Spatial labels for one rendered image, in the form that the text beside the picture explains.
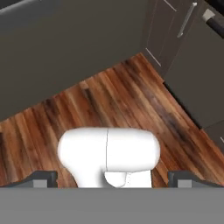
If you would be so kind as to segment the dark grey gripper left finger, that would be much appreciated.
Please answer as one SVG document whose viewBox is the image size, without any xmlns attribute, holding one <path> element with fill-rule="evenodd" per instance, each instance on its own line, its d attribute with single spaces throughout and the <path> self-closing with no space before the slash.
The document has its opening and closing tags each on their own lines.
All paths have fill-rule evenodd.
<svg viewBox="0 0 224 224">
<path fill-rule="evenodd" d="M 26 178 L 1 185 L 1 188 L 25 187 L 25 188 L 57 188 L 58 173 L 56 171 L 34 171 Z"/>
</svg>

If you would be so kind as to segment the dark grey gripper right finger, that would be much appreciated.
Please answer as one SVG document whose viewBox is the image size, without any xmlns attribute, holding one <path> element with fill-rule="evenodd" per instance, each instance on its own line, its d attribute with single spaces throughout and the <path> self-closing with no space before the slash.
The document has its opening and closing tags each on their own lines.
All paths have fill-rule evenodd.
<svg viewBox="0 0 224 224">
<path fill-rule="evenodd" d="M 224 188 L 224 185 L 203 180 L 190 171 L 169 171 L 168 186 L 172 188 Z"/>
</svg>

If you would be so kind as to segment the dark grey drawer front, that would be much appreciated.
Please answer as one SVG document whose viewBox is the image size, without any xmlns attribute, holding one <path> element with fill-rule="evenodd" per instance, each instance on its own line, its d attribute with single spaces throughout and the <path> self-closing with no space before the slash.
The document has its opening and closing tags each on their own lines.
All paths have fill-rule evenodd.
<svg viewBox="0 0 224 224">
<path fill-rule="evenodd" d="M 224 154 L 224 120 L 205 128 L 205 132 Z"/>
</svg>

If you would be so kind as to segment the white rounded object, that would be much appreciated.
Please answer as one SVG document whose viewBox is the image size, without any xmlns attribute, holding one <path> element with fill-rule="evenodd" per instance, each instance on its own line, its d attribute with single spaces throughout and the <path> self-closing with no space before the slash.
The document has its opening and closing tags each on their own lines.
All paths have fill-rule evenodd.
<svg viewBox="0 0 224 224">
<path fill-rule="evenodd" d="M 83 127 L 62 135 L 58 158 L 79 188 L 151 188 L 160 145 L 144 129 Z"/>
</svg>

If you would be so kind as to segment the dark grey appliance door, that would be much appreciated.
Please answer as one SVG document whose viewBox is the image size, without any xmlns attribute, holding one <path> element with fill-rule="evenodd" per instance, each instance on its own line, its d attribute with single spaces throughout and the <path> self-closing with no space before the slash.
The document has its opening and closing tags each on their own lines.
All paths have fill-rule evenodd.
<svg viewBox="0 0 224 224">
<path fill-rule="evenodd" d="M 218 11 L 215 20 L 224 27 L 224 17 Z M 221 38 L 202 19 L 195 58 L 184 72 L 169 76 L 165 83 L 202 127 L 207 128 L 224 120 L 224 38 Z"/>
</svg>

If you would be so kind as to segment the dark grey cabinet side panel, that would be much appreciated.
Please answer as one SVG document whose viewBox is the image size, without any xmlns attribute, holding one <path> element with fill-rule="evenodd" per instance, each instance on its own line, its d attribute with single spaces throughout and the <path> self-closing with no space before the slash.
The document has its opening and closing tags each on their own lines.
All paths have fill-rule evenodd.
<svg viewBox="0 0 224 224">
<path fill-rule="evenodd" d="M 0 122 L 139 53 L 148 0 L 0 0 Z"/>
</svg>

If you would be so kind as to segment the dark grey narrow cabinet door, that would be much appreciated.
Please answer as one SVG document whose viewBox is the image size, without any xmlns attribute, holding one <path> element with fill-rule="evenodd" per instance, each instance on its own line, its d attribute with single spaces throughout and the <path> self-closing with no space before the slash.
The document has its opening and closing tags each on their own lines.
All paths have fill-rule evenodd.
<svg viewBox="0 0 224 224">
<path fill-rule="evenodd" d="M 180 38 L 177 38 L 180 27 L 192 2 L 197 2 L 198 5 L 192 12 L 185 27 L 184 34 Z M 184 0 L 182 3 L 178 11 L 178 16 L 175 18 L 174 27 L 171 29 L 170 37 L 164 46 L 166 71 L 163 78 L 165 80 L 167 80 L 169 76 L 177 75 L 178 72 L 184 72 L 193 62 L 195 58 L 194 51 L 199 43 L 197 35 L 200 31 L 201 16 L 205 6 L 205 0 Z"/>
</svg>

